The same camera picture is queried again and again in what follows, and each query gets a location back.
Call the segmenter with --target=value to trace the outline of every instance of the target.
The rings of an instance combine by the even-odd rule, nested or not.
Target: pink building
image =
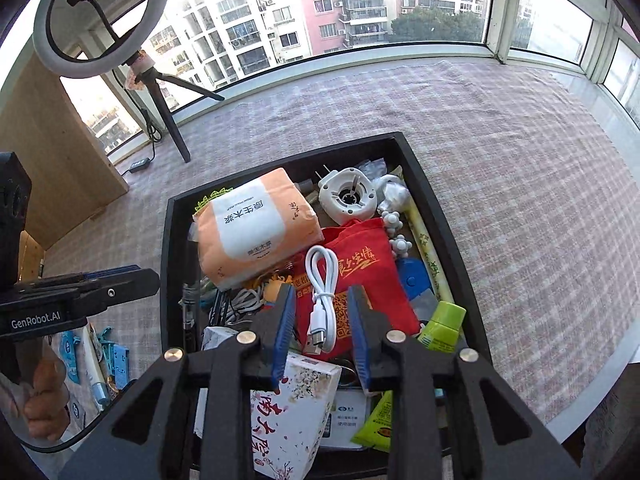
[[[301,0],[313,56],[344,49],[340,0]]]

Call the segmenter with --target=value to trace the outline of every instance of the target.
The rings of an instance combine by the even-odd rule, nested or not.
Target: white usb cable
[[[318,270],[320,258],[324,258],[326,264],[324,283]],[[334,349],[336,339],[334,295],[338,283],[338,256],[331,249],[314,245],[306,252],[305,269],[314,288],[314,309],[309,320],[308,334],[313,346],[329,353]]]

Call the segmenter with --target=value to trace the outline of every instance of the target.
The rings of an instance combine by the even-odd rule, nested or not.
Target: white ring light
[[[33,46],[43,64],[63,77],[84,79],[104,74],[123,64],[146,41],[160,21],[167,0],[148,0],[140,23],[113,52],[91,61],[73,62],[60,57],[47,37],[47,16],[54,0],[41,0],[33,23]]]

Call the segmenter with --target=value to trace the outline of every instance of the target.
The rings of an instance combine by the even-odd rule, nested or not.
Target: human hand
[[[25,402],[23,413],[31,437],[55,441],[70,422],[66,410],[69,390],[65,385],[65,364],[48,345],[43,346],[42,359],[33,374],[33,393]]]

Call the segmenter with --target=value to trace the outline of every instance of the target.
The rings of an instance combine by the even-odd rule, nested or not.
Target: green cap
[[[431,316],[431,320],[458,331],[462,327],[462,320],[465,319],[465,314],[466,310],[461,306],[441,301],[438,303],[433,316]]]

